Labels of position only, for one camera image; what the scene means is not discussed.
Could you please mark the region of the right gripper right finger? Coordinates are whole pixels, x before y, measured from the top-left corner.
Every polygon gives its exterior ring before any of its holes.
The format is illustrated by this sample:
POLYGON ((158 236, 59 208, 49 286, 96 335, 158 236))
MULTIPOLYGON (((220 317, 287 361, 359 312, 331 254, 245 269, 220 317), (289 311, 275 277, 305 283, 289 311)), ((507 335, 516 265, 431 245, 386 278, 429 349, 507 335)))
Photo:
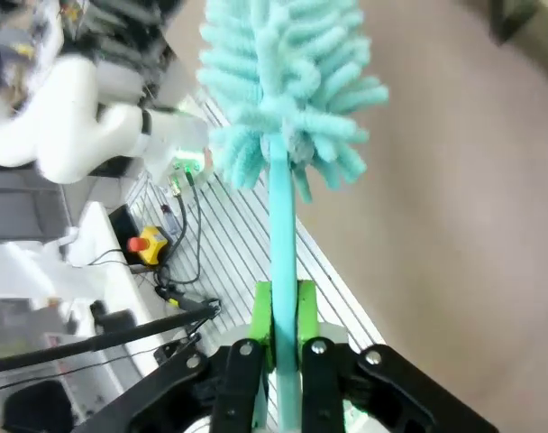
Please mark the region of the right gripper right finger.
POLYGON ((313 281, 297 285, 304 432, 344 432, 344 404, 388 432, 494 432, 496 427, 388 345, 355 352, 343 327, 317 317, 313 281))

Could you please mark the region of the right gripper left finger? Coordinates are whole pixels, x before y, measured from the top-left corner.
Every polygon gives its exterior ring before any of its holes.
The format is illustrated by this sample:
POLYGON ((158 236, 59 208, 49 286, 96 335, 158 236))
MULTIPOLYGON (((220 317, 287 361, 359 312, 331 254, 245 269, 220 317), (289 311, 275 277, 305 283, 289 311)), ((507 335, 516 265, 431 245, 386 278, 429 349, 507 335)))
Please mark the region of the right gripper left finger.
POLYGON ((85 432, 251 432, 266 423, 271 285, 255 286, 251 323, 205 355, 184 344, 153 373, 86 420, 85 432))

